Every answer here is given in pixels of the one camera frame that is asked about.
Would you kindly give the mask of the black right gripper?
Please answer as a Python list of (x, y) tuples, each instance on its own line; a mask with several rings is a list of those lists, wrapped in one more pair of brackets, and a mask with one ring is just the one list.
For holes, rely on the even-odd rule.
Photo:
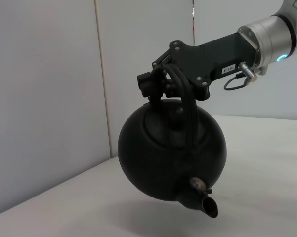
[(144, 98), (180, 97), (177, 86), (167, 78), (164, 64), (176, 65), (192, 86), (197, 101), (209, 99), (209, 86), (217, 79), (238, 72), (239, 64), (254, 64), (256, 50), (239, 33), (222, 37), (200, 46), (173, 41), (167, 50), (152, 63), (152, 71), (137, 76)]

